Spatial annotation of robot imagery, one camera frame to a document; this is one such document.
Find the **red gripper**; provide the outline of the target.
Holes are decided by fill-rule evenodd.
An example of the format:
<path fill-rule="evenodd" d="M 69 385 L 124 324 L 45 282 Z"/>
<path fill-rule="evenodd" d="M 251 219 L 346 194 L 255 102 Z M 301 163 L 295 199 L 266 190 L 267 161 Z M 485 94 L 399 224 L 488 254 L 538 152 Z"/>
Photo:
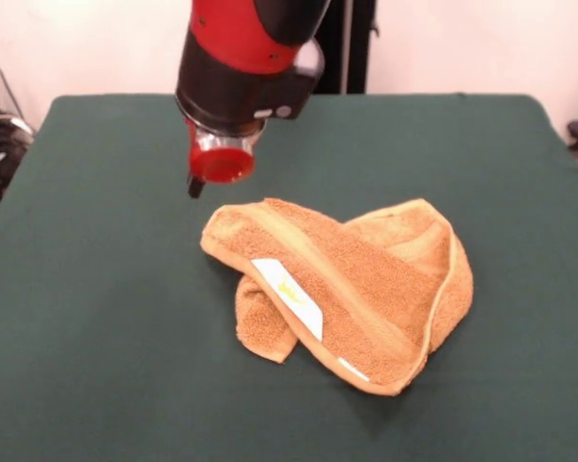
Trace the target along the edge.
<path fill-rule="evenodd" d="M 186 124 L 190 137 L 188 196 L 200 198 L 205 183 L 230 184 L 252 173 L 256 133 L 245 136 L 221 134 L 189 118 Z"/>

